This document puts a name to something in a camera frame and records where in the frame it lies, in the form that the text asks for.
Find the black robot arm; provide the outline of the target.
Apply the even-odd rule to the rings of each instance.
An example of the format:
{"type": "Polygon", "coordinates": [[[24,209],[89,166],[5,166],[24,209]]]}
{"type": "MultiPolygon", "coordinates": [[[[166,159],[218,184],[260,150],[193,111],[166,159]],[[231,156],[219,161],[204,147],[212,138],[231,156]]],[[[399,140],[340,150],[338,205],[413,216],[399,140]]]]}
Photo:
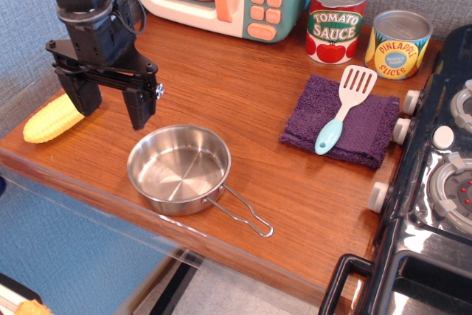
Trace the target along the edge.
{"type": "Polygon", "coordinates": [[[84,116],[102,102],[101,86],[122,92],[133,129],[144,128],[163,93],[157,65],[135,47],[128,0],[55,0],[69,39],[51,40],[53,66],[63,90],[84,116]]]}

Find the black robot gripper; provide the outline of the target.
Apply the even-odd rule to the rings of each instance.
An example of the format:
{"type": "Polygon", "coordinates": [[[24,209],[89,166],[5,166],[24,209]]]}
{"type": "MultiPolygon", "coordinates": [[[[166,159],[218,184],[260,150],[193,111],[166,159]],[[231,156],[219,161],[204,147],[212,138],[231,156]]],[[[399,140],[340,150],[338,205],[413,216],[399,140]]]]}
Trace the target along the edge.
{"type": "Polygon", "coordinates": [[[128,0],[103,0],[96,7],[68,10],[56,7],[68,40],[46,45],[55,72],[75,108],[85,117],[100,106],[99,85],[123,91],[132,127],[142,130],[156,113],[163,94],[157,65],[136,49],[139,31],[128,0]]]}

